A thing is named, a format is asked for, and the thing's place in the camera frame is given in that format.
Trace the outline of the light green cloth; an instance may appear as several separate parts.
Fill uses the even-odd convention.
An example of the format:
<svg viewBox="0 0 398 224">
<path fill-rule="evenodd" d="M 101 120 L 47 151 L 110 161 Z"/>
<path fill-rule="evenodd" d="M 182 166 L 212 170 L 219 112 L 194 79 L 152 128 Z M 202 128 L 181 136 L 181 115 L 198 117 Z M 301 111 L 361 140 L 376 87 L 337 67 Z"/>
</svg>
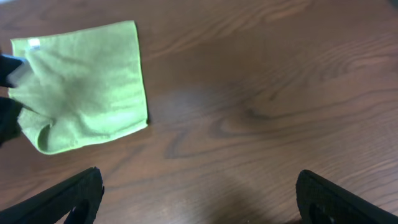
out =
<svg viewBox="0 0 398 224">
<path fill-rule="evenodd" d="M 136 24 L 12 39 L 28 69 L 9 96 L 22 132 L 42 154 L 101 144 L 147 126 Z"/>
</svg>

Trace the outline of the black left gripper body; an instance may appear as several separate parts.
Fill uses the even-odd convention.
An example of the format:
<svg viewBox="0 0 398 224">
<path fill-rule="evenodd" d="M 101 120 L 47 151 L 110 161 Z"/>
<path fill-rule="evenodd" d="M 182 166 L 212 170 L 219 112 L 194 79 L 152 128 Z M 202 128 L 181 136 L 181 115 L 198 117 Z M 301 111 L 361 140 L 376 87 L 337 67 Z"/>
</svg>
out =
<svg viewBox="0 0 398 224">
<path fill-rule="evenodd" d="M 17 120 L 21 109 L 19 102 L 1 97 L 1 144 L 20 135 L 21 128 Z"/>
</svg>

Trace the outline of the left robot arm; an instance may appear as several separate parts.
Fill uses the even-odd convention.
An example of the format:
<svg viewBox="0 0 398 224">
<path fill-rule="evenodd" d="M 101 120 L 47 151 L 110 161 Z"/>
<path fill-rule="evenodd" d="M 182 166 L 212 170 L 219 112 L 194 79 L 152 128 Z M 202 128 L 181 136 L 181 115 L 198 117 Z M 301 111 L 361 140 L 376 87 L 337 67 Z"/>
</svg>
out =
<svg viewBox="0 0 398 224">
<path fill-rule="evenodd" d="M 1 87 L 15 88 L 29 69 L 24 58 L 1 54 Z M 17 123 L 22 104 L 11 98 L 1 97 L 1 145 L 18 137 L 20 127 Z"/>
</svg>

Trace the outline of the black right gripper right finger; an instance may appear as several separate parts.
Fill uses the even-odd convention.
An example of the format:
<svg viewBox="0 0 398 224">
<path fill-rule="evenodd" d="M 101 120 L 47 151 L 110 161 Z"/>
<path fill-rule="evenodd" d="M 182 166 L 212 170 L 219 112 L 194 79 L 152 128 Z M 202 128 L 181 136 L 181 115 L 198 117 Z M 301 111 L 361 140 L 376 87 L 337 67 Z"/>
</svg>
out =
<svg viewBox="0 0 398 224">
<path fill-rule="evenodd" d="M 299 173 L 295 189 L 302 223 L 397 224 L 397 216 L 310 170 Z"/>
</svg>

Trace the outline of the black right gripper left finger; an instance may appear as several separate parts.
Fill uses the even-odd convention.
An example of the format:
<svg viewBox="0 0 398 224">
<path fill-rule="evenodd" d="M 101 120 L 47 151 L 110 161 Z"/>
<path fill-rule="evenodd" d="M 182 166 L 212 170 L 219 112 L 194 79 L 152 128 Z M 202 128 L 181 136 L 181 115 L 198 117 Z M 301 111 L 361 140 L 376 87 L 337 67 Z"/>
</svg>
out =
<svg viewBox="0 0 398 224">
<path fill-rule="evenodd" d="M 1 223 L 93 223 L 104 194 L 97 167 L 1 211 Z"/>
</svg>

